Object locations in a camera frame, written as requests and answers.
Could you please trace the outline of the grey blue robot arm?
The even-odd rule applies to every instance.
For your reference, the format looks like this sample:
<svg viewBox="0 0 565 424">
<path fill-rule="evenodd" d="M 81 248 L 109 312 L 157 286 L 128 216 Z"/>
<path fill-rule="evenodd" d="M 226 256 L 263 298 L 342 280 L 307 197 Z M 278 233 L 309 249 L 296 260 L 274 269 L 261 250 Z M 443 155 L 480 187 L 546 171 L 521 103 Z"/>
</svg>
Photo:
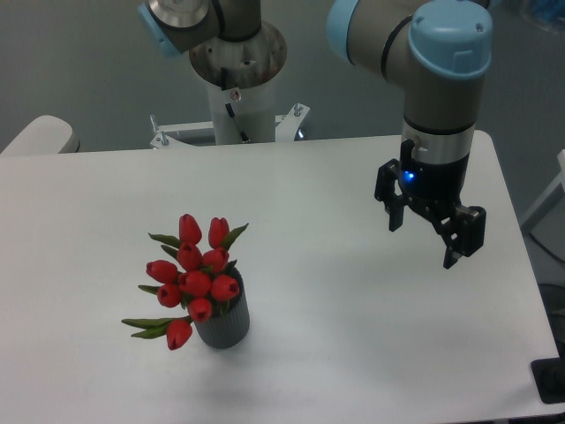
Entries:
<svg viewBox="0 0 565 424">
<path fill-rule="evenodd" d="M 388 228 L 406 208 L 446 246 L 443 265 L 477 252 L 486 211 L 460 200 L 480 97 L 491 63 L 487 1 L 337 1 L 327 20 L 332 50 L 403 90 L 400 155 L 383 164 L 374 196 Z M 146 1 L 140 18 L 166 57 L 187 55 L 208 85 L 218 144 L 272 142 L 275 78 L 287 59 L 282 34 L 258 1 Z"/>
</svg>

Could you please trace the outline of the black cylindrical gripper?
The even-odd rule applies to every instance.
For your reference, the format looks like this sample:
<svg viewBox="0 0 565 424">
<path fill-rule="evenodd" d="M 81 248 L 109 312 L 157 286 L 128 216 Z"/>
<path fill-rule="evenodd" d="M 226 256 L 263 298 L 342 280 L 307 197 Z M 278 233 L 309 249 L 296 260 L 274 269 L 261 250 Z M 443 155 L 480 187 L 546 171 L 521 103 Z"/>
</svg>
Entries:
<svg viewBox="0 0 565 424">
<path fill-rule="evenodd" d="M 424 217 L 446 245 L 445 269 L 484 245 L 486 210 L 466 207 L 460 199 L 472 137 L 472 131 L 442 135 L 406 131 L 400 164 L 391 159 L 377 173 L 374 198 L 384 204 L 388 229 L 396 231 L 403 225 L 405 206 Z M 402 194 L 396 193 L 398 179 Z"/>
</svg>

